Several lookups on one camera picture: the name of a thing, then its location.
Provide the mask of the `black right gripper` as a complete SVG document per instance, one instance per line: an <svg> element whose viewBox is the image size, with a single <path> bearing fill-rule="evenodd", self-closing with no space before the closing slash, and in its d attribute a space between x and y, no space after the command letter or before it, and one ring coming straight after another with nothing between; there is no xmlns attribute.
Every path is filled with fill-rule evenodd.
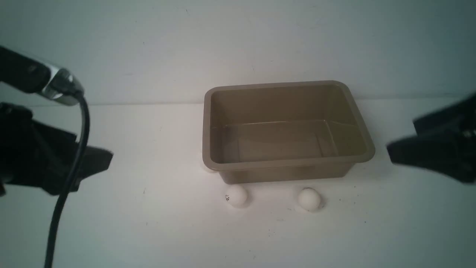
<svg viewBox="0 0 476 268"><path fill-rule="evenodd" d="M413 121L416 134L386 145L392 163L431 170L464 184L476 179L476 97Z"/></svg>

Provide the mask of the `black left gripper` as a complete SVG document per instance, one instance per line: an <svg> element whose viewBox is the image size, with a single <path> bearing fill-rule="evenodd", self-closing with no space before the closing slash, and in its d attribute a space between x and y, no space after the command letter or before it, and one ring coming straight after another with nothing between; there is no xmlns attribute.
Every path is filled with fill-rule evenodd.
<svg viewBox="0 0 476 268"><path fill-rule="evenodd" d="M37 187L50 195L59 195L78 149L76 137L34 120L28 108L2 102L1 196L6 194L6 184Z"/></svg>

